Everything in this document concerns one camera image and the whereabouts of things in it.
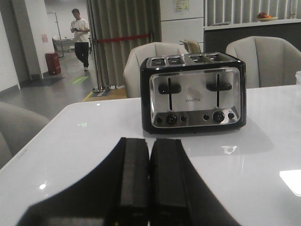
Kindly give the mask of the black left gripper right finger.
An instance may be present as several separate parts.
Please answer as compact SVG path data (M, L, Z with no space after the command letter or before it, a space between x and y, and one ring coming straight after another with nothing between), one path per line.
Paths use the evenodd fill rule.
M189 160L181 140L158 138L150 156L150 225L238 226Z

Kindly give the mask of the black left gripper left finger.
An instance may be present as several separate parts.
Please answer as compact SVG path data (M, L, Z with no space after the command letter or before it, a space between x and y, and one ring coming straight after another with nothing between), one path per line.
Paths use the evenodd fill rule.
M122 137L91 172L30 206L19 226L146 226L149 151L144 139Z

